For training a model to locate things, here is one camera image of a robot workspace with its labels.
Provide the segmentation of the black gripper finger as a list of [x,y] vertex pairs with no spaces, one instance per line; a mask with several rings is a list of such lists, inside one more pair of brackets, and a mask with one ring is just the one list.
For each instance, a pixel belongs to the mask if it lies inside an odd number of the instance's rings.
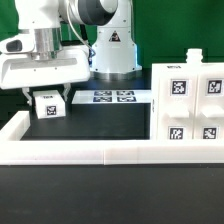
[[22,88],[22,93],[27,99],[27,104],[29,106],[32,106],[32,96],[29,94],[29,91],[30,91],[29,87]]
[[71,89],[71,84],[70,83],[66,83],[64,84],[64,90],[63,90],[63,98],[65,100],[65,102],[68,100],[68,94],[70,92],[70,89]]

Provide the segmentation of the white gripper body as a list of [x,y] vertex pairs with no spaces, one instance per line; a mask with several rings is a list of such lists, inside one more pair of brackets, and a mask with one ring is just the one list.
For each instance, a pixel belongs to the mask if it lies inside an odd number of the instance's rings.
[[16,89],[88,81],[88,50],[65,46],[56,59],[32,60],[29,54],[0,56],[0,88]]

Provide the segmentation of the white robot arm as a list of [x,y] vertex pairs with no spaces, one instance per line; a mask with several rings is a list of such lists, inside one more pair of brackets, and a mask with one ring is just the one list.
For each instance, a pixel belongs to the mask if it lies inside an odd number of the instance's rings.
[[120,78],[141,69],[132,0],[14,0],[18,34],[0,41],[0,88],[85,82],[93,72]]

